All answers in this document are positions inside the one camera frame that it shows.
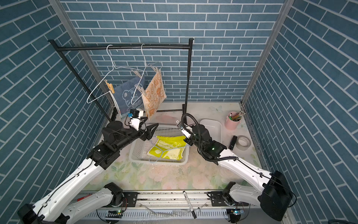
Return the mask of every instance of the plastic basket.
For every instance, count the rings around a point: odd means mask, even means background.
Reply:
[[[132,142],[132,146],[129,152],[129,160],[136,163],[147,163],[147,164],[160,164],[160,165],[184,165],[188,161],[189,156],[189,145],[187,144],[184,148],[183,158],[181,160],[164,159],[147,155],[147,152],[156,144],[156,136],[181,136],[183,133],[174,125],[159,125],[154,132],[151,140],[142,141],[136,139]]]

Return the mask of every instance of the tape roll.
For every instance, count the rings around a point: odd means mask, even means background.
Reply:
[[[238,149],[245,151],[251,146],[251,140],[244,135],[240,135],[237,137],[235,145]]]

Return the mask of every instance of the orange patterned towel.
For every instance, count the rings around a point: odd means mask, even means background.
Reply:
[[[151,119],[154,113],[158,110],[160,104],[166,98],[163,80],[161,79],[161,70],[157,67],[153,69],[156,74],[145,90],[145,94],[142,94],[145,113],[148,119]]]

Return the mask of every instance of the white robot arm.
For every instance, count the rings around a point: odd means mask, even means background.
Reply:
[[[102,129],[104,140],[94,147],[79,167],[59,186],[34,205],[25,204],[18,210],[24,224],[73,224],[88,213],[106,206],[120,206],[123,191],[114,183],[109,183],[97,193],[77,203],[71,200],[98,174],[106,170],[120,156],[120,150],[140,138],[150,140],[158,123],[145,125],[146,117],[142,110],[132,109],[128,114],[130,127],[124,128],[120,121],[111,121]]]
[[[185,124],[186,116],[190,117],[195,125]],[[223,199],[228,205],[240,201],[260,205],[270,217],[277,221],[282,220],[294,196],[282,173],[271,173],[239,158],[225,145],[212,140],[205,126],[199,124],[191,114],[183,114],[177,126],[186,136],[184,141],[189,145],[195,144],[198,153],[205,160],[231,170],[254,187],[252,189],[230,182],[223,191]]]
[[[76,203],[70,201],[98,174],[107,169],[120,156],[120,150],[140,138],[150,140],[158,124],[141,126],[146,118],[142,118],[139,110],[131,110],[130,128],[123,128],[120,121],[112,121],[102,129],[104,141],[94,147],[80,166],[69,175],[58,187],[34,205],[25,204],[18,215],[24,224],[73,224],[90,212],[109,205],[118,207],[124,203],[121,188],[109,183],[100,191]],[[184,124],[184,117],[191,117],[195,125],[188,127]],[[208,130],[199,125],[190,114],[182,116],[178,127],[186,136],[189,145],[195,144],[199,154],[207,161],[214,162],[236,173],[246,180],[252,187],[244,187],[230,182],[223,190],[223,199],[226,204],[247,202],[260,205],[273,219],[281,221],[292,199],[290,190],[283,174],[258,168],[237,157],[223,144],[213,141]]]

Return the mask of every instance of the clothes rack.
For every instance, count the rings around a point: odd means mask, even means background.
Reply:
[[[143,45],[143,48],[148,49],[185,49],[188,50],[188,70],[187,70],[187,89],[185,92],[185,104],[182,105],[181,109],[173,109],[173,110],[157,110],[157,112],[169,112],[169,111],[182,111],[183,114],[187,112],[188,107],[188,93],[189,93],[189,80],[190,80],[190,68],[192,63],[192,50],[193,50],[193,40],[194,38],[189,38],[188,44],[145,44]],[[88,94],[91,95],[92,99],[95,99],[93,94],[91,94],[91,90],[88,88],[86,83],[82,80],[82,78],[79,76],[75,68],[72,66],[71,62],[66,58],[64,55],[64,51],[89,51],[89,50],[105,50],[107,48],[106,46],[83,46],[83,47],[59,47],[57,43],[54,40],[48,40],[50,44],[53,46],[53,48],[56,50],[56,52],[59,54],[59,56],[62,58],[62,60],[66,63],[68,68],[72,71],[72,73],[75,75],[77,80],[81,83],[83,88],[87,91]],[[138,49],[142,46],[142,44],[118,44],[108,47],[108,49]],[[106,118],[109,121],[112,121],[112,119],[108,116],[104,108],[101,106],[101,104],[94,100],[95,104],[99,107],[101,112],[106,116]]]

